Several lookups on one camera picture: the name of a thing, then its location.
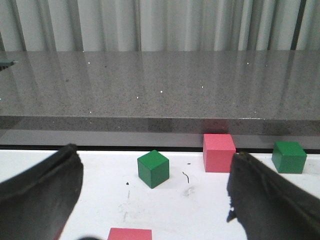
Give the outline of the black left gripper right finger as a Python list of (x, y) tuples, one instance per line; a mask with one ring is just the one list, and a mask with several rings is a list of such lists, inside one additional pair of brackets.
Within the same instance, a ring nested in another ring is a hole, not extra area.
[(234, 154), (227, 182), (230, 210), (248, 240), (318, 240), (320, 200), (247, 152)]

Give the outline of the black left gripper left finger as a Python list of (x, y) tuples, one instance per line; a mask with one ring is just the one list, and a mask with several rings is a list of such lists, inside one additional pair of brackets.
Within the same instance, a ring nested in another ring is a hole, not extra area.
[(0, 184), (2, 240), (57, 240), (82, 190), (77, 146), (53, 155)]

